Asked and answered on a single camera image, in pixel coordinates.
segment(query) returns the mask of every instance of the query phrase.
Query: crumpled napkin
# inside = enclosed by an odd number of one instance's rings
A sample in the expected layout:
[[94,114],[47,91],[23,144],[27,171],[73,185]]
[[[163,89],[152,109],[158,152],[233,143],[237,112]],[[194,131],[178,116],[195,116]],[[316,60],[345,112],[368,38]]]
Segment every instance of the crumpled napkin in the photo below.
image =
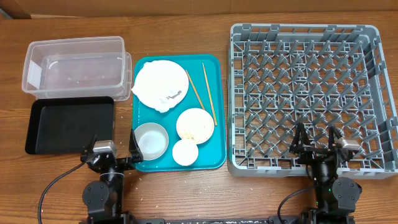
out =
[[182,101],[188,87],[187,74],[179,64],[157,60],[144,64],[131,91],[144,105],[164,113]]

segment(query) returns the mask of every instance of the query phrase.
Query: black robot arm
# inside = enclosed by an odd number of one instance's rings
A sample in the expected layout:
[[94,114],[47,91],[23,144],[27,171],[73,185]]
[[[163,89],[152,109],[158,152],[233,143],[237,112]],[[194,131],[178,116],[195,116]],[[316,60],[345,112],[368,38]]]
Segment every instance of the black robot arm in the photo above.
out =
[[122,211],[124,171],[135,169],[134,164],[143,161],[133,130],[129,145],[131,157],[117,159],[113,141],[94,141],[90,146],[82,153],[81,160],[100,176],[83,191],[83,202],[88,211],[86,223],[135,224],[136,219],[129,212]]
[[341,162],[352,159],[358,150],[359,144],[345,139],[334,126],[329,127],[328,148],[316,148],[309,140],[304,125],[297,125],[289,151],[298,155],[299,164],[311,167],[318,207],[306,209],[297,223],[354,223],[349,214],[355,211],[362,188],[347,177],[338,177],[337,168]]

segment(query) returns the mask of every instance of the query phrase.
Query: white sticker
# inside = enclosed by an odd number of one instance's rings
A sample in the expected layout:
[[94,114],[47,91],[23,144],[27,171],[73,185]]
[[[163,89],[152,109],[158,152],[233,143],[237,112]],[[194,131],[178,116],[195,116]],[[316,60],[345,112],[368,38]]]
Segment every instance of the white sticker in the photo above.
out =
[[42,68],[30,60],[27,82],[40,89],[40,79],[42,78]]

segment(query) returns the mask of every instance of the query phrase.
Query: black tray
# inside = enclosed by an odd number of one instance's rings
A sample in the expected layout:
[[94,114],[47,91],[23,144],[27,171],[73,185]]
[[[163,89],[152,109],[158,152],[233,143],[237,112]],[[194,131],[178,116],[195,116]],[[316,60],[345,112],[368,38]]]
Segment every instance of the black tray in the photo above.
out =
[[114,102],[111,97],[36,100],[30,111],[25,151],[28,154],[81,152],[97,141],[113,140]]

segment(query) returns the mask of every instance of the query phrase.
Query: clear plastic container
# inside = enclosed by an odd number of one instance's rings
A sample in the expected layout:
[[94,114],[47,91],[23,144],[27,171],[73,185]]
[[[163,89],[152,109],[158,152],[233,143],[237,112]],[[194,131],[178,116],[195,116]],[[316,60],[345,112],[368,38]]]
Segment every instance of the clear plastic container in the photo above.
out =
[[127,100],[131,56],[121,37],[37,41],[29,45],[22,90],[38,99],[110,96]]

